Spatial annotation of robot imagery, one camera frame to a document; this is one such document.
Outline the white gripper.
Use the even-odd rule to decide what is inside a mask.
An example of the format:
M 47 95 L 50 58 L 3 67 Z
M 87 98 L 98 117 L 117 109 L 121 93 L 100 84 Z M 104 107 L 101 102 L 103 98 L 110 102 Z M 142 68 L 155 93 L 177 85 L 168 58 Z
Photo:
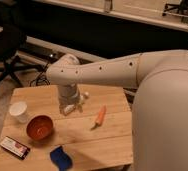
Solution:
M 60 113 L 67 116 L 74 110 L 83 112 L 83 104 L 89 98 L 89 93 L 81 93 L 76 84 L 58 85 L 58 100 Z

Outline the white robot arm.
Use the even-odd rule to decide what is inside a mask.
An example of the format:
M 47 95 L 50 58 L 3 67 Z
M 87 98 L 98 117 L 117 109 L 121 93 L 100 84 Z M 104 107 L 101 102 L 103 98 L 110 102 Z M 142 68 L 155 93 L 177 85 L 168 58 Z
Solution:
M 46 71 L 59 100 L 79 100 L 79 84 L 136 90 L 133 171 L 188 171 L 188 50 L 136 53 L 81 65 L 71 54 Z

